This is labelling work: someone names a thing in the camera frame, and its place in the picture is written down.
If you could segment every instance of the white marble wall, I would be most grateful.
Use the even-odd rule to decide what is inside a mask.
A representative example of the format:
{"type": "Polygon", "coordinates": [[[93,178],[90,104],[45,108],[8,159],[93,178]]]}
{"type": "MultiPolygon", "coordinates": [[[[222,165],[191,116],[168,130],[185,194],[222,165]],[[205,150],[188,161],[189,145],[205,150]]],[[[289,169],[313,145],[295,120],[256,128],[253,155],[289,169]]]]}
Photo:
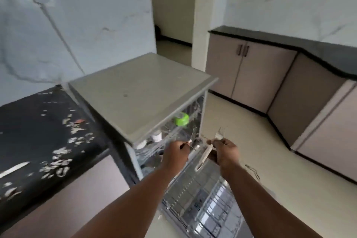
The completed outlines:
{"type": "Polygon", "coordinates": [[[224,24],[357,46],[356,0],[228,0],[224,24]]]}
{"type": "Polygon", "coordinates": [[[151,0],[50,0],[46,9],[0,0],[0,105],[156,52],[151,0]]]}

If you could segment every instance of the cabinet handle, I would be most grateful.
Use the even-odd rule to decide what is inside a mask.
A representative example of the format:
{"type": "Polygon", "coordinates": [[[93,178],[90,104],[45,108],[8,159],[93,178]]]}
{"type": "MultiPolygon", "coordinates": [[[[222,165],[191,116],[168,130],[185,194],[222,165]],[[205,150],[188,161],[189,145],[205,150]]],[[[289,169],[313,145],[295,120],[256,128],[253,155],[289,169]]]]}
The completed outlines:
{"type": "Polygon", "coordinates": [[[243,47],[243,45],[242,45],[242,44],[238,45],[238,48],[237,48],[237,55],[241,55],[242,47],[243,47]]]}
{"type": "Polygon", "coordinates": [[[245,55],[244,55],[245,57],[247,56],[248,51],[249,51],[249,46],[246,47],[246,53],[245,53],[245,55]]]}

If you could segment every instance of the open dishwasher door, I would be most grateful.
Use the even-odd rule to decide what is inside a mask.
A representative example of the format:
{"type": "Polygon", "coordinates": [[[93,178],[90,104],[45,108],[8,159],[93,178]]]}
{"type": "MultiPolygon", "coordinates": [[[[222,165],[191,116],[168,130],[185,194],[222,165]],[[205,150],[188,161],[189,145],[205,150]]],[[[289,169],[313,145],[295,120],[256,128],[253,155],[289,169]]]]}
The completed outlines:
{"type": "Polygon", "coordinates": [[[162,212],[187,237],[251,238],[233,193],[220,176],[219,166],[206,160],[195,172],[203,152],[200,150],[169,186],[162,212]]]}

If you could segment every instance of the beige cabinet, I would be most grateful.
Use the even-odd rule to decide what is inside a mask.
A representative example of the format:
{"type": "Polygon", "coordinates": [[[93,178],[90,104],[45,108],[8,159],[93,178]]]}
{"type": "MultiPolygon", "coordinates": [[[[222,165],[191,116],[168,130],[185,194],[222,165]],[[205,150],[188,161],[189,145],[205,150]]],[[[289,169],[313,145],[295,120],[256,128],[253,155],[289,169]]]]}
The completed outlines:
{"type": "Polygon", "coordinates": [[[219,77],[212,90],[231,98],[246,41],[211,34],[206,73],[219,77]]]}
{"type": "Polygon", "coordinates": [[[357,88],[355,86],[297,151],[357,181],[357,88]]]}
{"type": "Polygon", "coordinates": [[[266,113],[296,51],[248,42],[232,99],[266,113]]]}
{"type": "Polygon", "coordinates": [[[345,82],[299,54],[277,93],[268,116],[290,146],[345,82]]]}

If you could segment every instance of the forearm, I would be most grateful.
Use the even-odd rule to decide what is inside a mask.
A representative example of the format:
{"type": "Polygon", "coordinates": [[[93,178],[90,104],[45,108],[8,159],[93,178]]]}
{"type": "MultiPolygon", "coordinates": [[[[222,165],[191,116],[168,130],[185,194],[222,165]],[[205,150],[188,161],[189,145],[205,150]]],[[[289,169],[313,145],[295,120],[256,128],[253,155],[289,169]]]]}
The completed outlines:
{"type": "Polygon", "coordinates": [[[255,238],[321,238],[275,201],[242,167],[231,166],[226,173],[226,180],[255,238]]]}
{"type": "Polygon", "coordinates": [[[92,218],[73,238],[144,237],[173,176],[157,168],[92,218]]]}

